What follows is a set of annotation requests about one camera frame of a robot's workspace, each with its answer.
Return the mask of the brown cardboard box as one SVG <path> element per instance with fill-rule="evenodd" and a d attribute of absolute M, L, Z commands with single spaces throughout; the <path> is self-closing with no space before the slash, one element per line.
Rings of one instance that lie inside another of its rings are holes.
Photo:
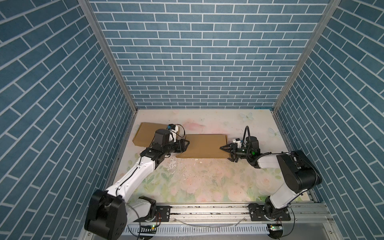
<path fill-rule="evenodd" d="M 166 129 L 169 124 L 156 123 L 141 123 L 136 135 L 133 138 L 133 143 L 138 147 L 150 147 L 153 142 L 156 130 Z"/>

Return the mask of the cardboard stack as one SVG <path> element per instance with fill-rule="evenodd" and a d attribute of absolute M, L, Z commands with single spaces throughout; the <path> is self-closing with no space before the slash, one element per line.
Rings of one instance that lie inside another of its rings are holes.
<path fill-rule="evenodd" d="M 177 154 L 180 159 L 227 159 L 230 154 L 220 150 L 220 147 L 228 143 L 227 135 L 187 135 L 186 140 L 190 142 L 187 150 Z"/>

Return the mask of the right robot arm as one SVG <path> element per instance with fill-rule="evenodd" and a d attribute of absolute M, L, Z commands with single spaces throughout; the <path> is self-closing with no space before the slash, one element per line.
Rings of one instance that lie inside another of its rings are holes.
<path fill-rule="evenodd" d="M 232 143 L 221 146 L 220 150 L 230 154 L 231 162 L 245 159 L 256 169 L 278 169 L 284 183 L 265 200 L 262 213 L 270 221 L 284 217 L 289 204 L 299 195 L 322 183 L 322 176 L 303 151 L 281 153 L 261 153 L 256 137 L 234 139 Z"/>

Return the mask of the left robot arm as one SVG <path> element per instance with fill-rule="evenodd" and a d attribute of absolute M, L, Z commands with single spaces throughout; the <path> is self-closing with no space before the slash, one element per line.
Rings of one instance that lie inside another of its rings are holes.
<path fill-rule="evenodd" d="M 134 191 L 155 169 L 173 153 L 183 153 L 190 142 L 178 134 L 180 125 L 170 124 L 156 130 L 149 147 L 140 153 L 133 167 L 106 190 L 96 190 L 89 202 L 84 228 L 106 240 L 117 240 L 126 226 L 137 221 L 156 220 L 159 227 L 161 214 L 157 202 L 141 196 L 130 204 Z"/>

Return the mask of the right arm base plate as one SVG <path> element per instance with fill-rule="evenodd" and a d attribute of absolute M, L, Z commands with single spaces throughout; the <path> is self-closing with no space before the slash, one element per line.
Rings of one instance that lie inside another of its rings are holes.
<path fill-rule="evenodd" d="M 276 209 L 272 205 L 249 204 L 248 210 L 252 222 L 291 220 L 288 208 Z"/>

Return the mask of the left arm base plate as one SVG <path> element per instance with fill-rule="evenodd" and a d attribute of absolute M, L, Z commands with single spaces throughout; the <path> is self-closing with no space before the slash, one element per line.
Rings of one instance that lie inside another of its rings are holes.
<path fill-rule="evenodd" d="M 171 215 L 171 206 L 156 206 L 155 209 L 151 209 L 149 214 L 141 218 L 141 222 L 169 222 Z"/>

